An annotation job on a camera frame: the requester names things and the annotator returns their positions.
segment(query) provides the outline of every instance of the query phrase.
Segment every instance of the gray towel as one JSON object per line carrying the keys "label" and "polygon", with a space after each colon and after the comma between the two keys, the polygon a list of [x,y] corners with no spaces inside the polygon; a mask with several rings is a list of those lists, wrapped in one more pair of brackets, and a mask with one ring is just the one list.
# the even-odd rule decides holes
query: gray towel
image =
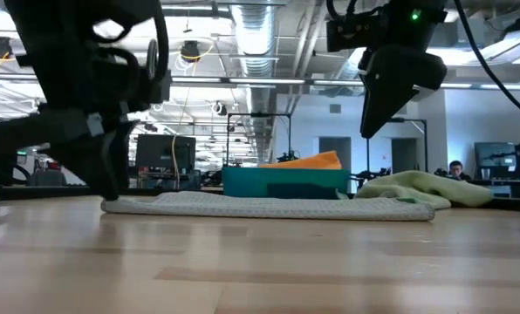
{"label": "gray towel", "polygon": [[103,201],[107,213],[197,215],[249,218],[297,218],[359,221],[430,221],[429,204],[389,198],[358,200],[281,200],[237,198],[203,192],[164,193],[150,202]]}

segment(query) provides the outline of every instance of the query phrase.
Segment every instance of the light green cloth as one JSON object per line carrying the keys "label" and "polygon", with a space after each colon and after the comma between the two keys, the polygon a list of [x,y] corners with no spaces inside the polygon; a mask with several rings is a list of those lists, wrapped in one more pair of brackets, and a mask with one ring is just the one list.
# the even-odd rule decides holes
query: light green cloth
{"label": "light green cloth", "polygon": [[406,171],[369,181],[355,198],[395,197],[428,203],[434,209],[449,208],[452,201],[466,207],[479,207],[493,199],[483,187],[442,178],[421,171]]}

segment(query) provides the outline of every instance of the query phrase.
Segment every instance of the doorway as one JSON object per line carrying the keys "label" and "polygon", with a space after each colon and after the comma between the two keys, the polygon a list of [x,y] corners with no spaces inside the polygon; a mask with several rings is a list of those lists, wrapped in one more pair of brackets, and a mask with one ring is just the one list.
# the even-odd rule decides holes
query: doorway
{"label": "doorway", "polygon": [[417,139],[392,139],[392,173],[419,169]]}
{"label": "doorway", "polygon": [[[321,137],[318,141],[318,152],[336,151],[341,167],[351,173],[351,138]],[[351,182],[347,184],[347,191],[351,192]]]}

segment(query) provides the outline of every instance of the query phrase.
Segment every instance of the air duct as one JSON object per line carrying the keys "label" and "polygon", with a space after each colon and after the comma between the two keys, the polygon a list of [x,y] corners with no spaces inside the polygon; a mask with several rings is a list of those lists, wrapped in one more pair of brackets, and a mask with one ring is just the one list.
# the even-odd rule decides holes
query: air duct
{"label": "air duct", "polygon": [[[236,42],[239,53],[245,55],[270,55],[274,46],[274,30],[276,12],[273,6],[233,5],[230,7],[235,20]],[[241,67],[245,77],[269,78],[273,75],[274,60],[260,58],[243,58]],[[247,102],[251,113],[268,111],[270,89],[250,88],[247,91]],[[252,128],[255,135],[263,135],[266,119],[253,119]],[[264,159],[270,139],[257,138],[259,160]]]}

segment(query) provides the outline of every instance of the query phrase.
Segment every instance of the white wall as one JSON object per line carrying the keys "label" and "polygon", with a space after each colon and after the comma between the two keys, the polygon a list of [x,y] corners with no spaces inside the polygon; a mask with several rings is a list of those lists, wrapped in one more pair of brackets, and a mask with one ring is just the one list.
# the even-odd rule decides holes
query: white wall
{"label": "white wall", "polygon": [[460,160],[470,175],[475,142],[520,142],[520,111],[501,92],[446,91],[446,116],[448,160]]}
{"label": "white wall", "polygon": [[[278,111],[282,112],[287,97],[278,96]],[[330,113],[330,104],[341,104],[342,113]],[[417,105],[410,104],[408,113]],[[366,170],[366,140],[360,136],[360,121],[363,109],[362,97],[303,96],[292,117],[291,148],[301,157],[318,153],[320,137],[350,137],[352,139],[351,170],[354,173]],[[275,126],[274,155],[287,152],[288,140],[285,124],[280,119]],[[370,141],[371,170],[392,166],[392,138],[422,138],[422,133],[408,123],[386,124]]]}
{"label": "white wall", "polygon": [[[418,104],[419,118],[425,119],[428,125],[428,171],[433,173],[437,168],[448,167],[448,142],[446,128],[445,92],[437,91]],[[424,146],[419,143],[419,160],[424,160]]]}

